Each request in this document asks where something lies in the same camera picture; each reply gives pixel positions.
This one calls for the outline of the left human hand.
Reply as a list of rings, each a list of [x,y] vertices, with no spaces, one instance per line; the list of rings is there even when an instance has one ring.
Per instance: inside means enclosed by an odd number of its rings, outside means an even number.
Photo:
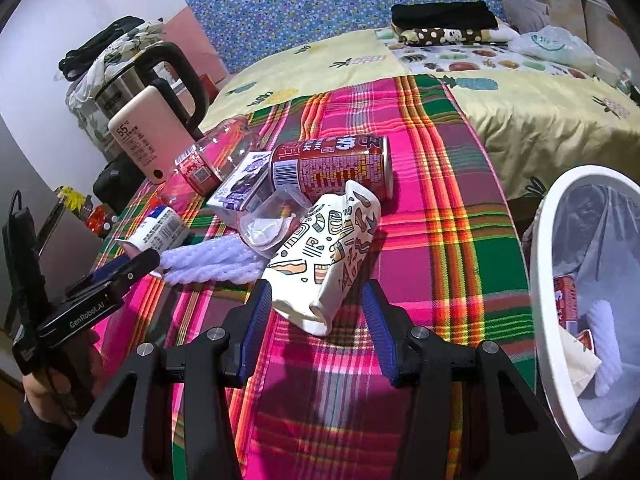
[[[86,361],[89,365],[91,394],[96,399],[104,388],[103,359],[96,348],[100,336],[95,330],[83,335],[87,347]],[[73,397],[70,394],[70,381],[58,370],[40,370],[22,378],[25,399],[35,415],[43,422],[57,424],[65,428],[76,428],[79,415],[73,414]]]

